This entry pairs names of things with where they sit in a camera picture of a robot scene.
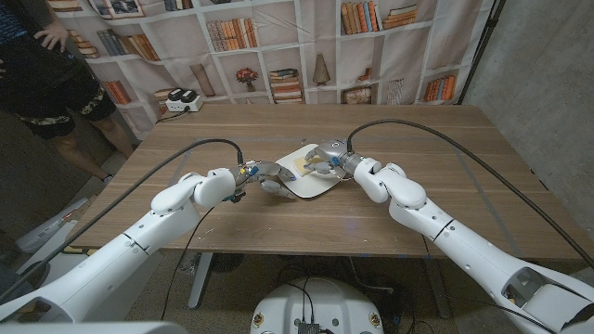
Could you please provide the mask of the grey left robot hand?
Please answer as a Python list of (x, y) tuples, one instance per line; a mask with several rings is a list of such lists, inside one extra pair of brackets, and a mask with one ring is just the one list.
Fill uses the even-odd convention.
[(263, 191), (277, 194), (288, 199), (295, 199), (296, 196), (282, 186), (280, 183), (269, 179), (269, 176), (277, 176), (282, 182), (295, 181), (296, 177), (289, 169), (272, 161), (247, 161), (244, 164), (233, 167), (230, 172), (235, 177), (236, 189), (231, 201), (237, 203), (246, 194), (245, 186), (257, 182)]

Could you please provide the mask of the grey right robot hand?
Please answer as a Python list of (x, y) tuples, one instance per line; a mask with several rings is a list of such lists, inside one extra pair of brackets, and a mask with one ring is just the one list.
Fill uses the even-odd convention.
[(349, 153), (347, 144), (335, 139), (323, 142), (310, 150), (304, 157), (303, 167), (321, 174), (335, 173), (341, 178), (350, 178), (355, 174), (355, 168), (362, 157)]

